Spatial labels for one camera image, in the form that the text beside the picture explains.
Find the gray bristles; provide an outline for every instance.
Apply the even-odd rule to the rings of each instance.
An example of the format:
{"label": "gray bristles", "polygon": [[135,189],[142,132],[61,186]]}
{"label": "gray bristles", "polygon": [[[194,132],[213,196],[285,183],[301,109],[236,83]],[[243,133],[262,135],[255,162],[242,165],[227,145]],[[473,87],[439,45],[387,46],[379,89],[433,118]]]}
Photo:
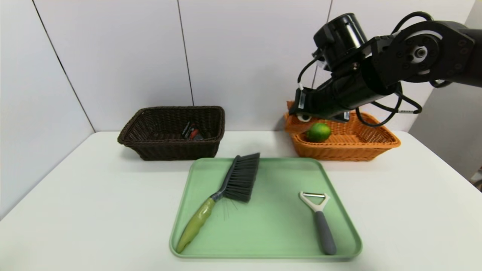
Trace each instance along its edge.
{"label": "gray bristles", "polygon": [[238,158],[223,195],[227,198],[248,202],[251,199],[259,165],[259,152]]}

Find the green brush handle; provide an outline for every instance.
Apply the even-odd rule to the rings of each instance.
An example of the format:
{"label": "green brush handle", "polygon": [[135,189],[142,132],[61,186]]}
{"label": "green brush handle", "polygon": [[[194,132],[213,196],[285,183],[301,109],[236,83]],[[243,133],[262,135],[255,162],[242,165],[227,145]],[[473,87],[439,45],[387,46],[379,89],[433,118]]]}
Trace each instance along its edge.
{"label": "green brush handle", "polygon": [[198,235],[199,230],[204,225],[208,217],[211,215],[211,211],[213,210],[214,204],[216,202],[212,198],[208,198],[204,203],[199,207],[197,212],[191,217],[191,220],[187,223],[184,232],[181,235],[181,239],[179,239],[179,243],[177,244],[176,252],[181,253],[186,246]]}

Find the object in basket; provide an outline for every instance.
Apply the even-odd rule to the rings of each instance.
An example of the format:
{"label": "object in basket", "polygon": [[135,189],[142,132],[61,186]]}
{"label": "object in basket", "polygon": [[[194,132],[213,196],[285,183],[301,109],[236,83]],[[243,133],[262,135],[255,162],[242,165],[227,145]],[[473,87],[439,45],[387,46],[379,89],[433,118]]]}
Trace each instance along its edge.
{"label": "object in basket", "polygon": [[196,124],[192,121],[188,121],[186,127],[182,132],[182,136],[184,139],[190,140],[203,140],[204,137],[202,136],[201,132],[197,128]]}
{"label": "object in basket", "polygon": [[[328,196],[327,194],[314,194],[304,192],[300,192],[299,195],[301,200],[304,201],[313,210],[313,212],[315,212],[316,227],[323,252],[328,255],[335,255],[335,241],[333,240],[333,235],[331,234],[330,227],[328,226],[328,222],[326,221],[326,217],[323,214],[323,209],[328,203],[330,196]],[[309,199],[307,199],[306,196],[323,198],[323,201],[321,202],[321,204],[316,205]]]}
{"label": "object in basket", "polygon": [[317,122],[311,126],[306,132],[306,138],[310,142],[323,142],[326,141],[331,135],[331,129],[328,125]]}
{"label": "object in basket", "polygon": [[194,237],[198,235],[199,230],[204,225],[208,217],[211,215],[214,204],[227,197],[232,200],[249,202],[251,192],[253,191],[254,181],[256,180],[256,172],[259,165],[259,152],[246,156],[236,156],[231,167],[224,178],[221,188],[212,194],[184,228],[184,231],[177,244],[176,252],[181,253],[186,246],[192,242]]}

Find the white table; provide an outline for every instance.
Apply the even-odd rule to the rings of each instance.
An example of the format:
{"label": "white table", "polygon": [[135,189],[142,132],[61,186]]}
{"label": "white table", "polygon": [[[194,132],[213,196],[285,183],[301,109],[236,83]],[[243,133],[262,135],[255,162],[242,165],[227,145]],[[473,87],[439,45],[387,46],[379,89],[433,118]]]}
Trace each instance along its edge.
{"label": "white table", "polygon": [[[363,240],[348,262],[180,259],[168,241],[192,161],[92,135],[2,221],[2,271],[482,270],[482,193],[411,135],[372,162],[321,162]],[[295,156],[287,134],[226,132],[218,157]]]}

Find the brush handle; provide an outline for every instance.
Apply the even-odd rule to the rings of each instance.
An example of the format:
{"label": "brush handle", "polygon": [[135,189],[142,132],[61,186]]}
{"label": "brush handle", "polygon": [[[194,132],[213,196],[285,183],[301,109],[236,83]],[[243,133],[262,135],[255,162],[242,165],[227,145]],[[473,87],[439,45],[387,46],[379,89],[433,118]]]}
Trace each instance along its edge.
{"label": "brush handle", "polygon": [[209,197],[191,217],[191,220],[189,220],[189,222],[187,223],[186,228],[181,235],[181,239],[179,239],[179,243],[177,244],[177,253],[181,253],[186,248],[186,246],[194,239],[194,237],[198,235],[199,230],[204,225],[208,217],[211,215],[214,204],[216,204],[216,202]]}
{"label": "brush handle", "polygon": [[336,254],[336,245],[333,236],[322,211],[315,212],[316,227],[318,229],[318,237],[320,238],[321,248],[328,255]]}

